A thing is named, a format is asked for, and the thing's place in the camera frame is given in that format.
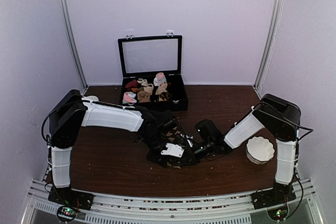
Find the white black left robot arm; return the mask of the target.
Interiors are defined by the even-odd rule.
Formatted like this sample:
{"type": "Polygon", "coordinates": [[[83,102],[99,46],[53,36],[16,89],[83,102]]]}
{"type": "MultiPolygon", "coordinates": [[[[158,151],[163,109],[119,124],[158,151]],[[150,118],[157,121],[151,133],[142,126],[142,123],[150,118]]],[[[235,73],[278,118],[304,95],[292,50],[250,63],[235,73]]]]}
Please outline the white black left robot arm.
{"type": "Polygon", "coordinates": [[[49,134],[43,135],[49,148],[53,175],[53,190],[64,205],[76,197],[70,185],[71,151],[82,127],[98,126],[137,132],[158,162],[167,163],[171,157],[181,158],[184,148],[164,139],[174,126],[174,117],[138,105],[117,105],[101,102],[98,97],[84,97],[70,90],[49,112],[49,134]]]}

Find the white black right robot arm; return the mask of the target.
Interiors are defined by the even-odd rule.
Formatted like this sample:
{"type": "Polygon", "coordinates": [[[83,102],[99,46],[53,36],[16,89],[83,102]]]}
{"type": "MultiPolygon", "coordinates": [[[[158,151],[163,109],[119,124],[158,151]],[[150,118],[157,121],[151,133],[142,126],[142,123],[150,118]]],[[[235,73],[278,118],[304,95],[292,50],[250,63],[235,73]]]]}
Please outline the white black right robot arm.
{"type": "Polygon", "coordinates": [[[307,134],[313,129],[300,123],[300,108],[272,94],[265,94],[249,112],[222,134],[212,120],[199,121],[195,128],[202,142],[192,148],[196,159],[211,153],[227,155],[262,129],[267,130],[277,144],[277,170],[272,189],[257,191],[251,195],[255,208],[285,204],[296,198],[292,181],[299,159],[300,130],[307,134]]]}

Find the brown tan argyle sock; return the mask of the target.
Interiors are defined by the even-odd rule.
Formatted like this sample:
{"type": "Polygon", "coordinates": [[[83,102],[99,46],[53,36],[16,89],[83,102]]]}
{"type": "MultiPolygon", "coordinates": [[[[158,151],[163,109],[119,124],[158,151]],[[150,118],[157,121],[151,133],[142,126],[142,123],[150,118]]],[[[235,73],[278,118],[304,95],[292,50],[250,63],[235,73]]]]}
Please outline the brown tan argyle sock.
{"type": "Polygon", "coordinates": [[[167,158],[167,165],[181,168],[183,166],[194,166],[198,163],[192,147],[195,145],[193,136],[184,134],[177,126],[166,134],[164,149],[161,155],[167,158]]]}
{"type": "Polygon", "coordinates": [[[159,101],[169,101],[172,99],[172,94],[169,92],[162,92],[159,94],[159,101]]]}

